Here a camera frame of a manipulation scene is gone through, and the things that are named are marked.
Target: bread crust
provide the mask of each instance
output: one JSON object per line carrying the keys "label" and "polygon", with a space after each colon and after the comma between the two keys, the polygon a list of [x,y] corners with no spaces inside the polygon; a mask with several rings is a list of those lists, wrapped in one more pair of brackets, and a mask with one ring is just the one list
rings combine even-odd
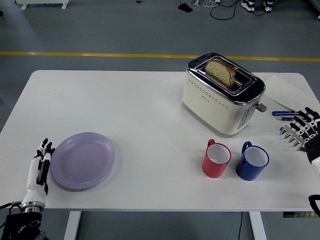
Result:
{"label": "bread crust", "polygon": [[[229,86],[226,86],[227,88],[229,88],[229,89],[231,89],[233,86],[234,86],[234,83],[235,83],[235,75],[236,75],[236,72],[235,72],[235,70],[234,70],[234,68],[230,65],[230,64],[228,64],[228,63],[226,63],[226,62],[224,62],[224,61],[221,61],[221,60],[219,60],[219,59],[212,59],[212,60],[209,60],[207,63],[206,63],[206,66],[205,66],[205,72],[207,73],[207,66],[208,66],[208,64],[209,63],[218,63],[218,64],[220,64],[220,65],[222,65],[222,66],[224,66],[225,67],[225,69],[229,72],[229,74],[230,74],[230,78],[229,78]],[[210,77],[212,77],[213,79],[215,79],[215,80],[217,80],[218,81],[218,79],[215,77],[215,76],[212,76],[212,75],[210,75],[210,74],[208,74]]]}

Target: blue pen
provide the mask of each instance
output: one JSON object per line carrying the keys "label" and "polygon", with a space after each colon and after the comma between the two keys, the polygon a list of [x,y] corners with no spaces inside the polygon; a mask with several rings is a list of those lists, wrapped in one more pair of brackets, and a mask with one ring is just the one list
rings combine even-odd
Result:
{"label": "blue pen", "polygon": [[300,115],[297,111],[273,111],[272,116],[295,116]]}

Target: cream toaster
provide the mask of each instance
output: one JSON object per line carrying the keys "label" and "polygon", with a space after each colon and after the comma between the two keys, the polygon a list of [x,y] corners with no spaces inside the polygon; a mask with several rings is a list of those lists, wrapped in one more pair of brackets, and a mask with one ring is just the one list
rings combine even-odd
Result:
{"label": "cream toaster", "polygon": [[[235,76],[232,89],[206,74],[206,64],[212,59],[233,67]],[[234,135],[248,124],[256,108],[260,112],[267,109],[259,103],[265,88],[265,83],[251,72],[210,52],[193,59],[186,66],[182,101],[222,134]]]}

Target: toaster lever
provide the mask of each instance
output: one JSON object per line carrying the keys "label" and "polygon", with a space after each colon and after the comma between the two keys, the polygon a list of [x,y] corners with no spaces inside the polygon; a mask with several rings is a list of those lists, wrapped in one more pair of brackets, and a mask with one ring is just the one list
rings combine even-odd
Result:
{"label": "toaster lever", "polygon": [[267,107],[262,103],[257,103],[255,106],[256,106],[256,109],[261,113],[264,113],[267,110]]}

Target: ventilation holes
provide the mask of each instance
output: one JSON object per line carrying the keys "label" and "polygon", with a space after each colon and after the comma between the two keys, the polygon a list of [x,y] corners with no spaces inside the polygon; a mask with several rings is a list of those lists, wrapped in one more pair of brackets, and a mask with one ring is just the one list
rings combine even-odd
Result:
{"label": "ventilation holes", "polygon": [[192,81],[191,79],[188,80],[189,83],[191,83],[194,87],[196,87],[196,89],[198,89],[199,91],[201,91],[203,94],[205,94],[206,96],[208,96],[210,99],[212,99],[213,101],[215,101],[217,104],[221,105],[222,107],[229,109],[229,106],[226,105],[225,103],[219,101],[217,98],[215,98],[214,96],[212,96],[211,94],[209,94],[207,91],[203,90],[201,88],[201,86],[199,86],[196,82]]}

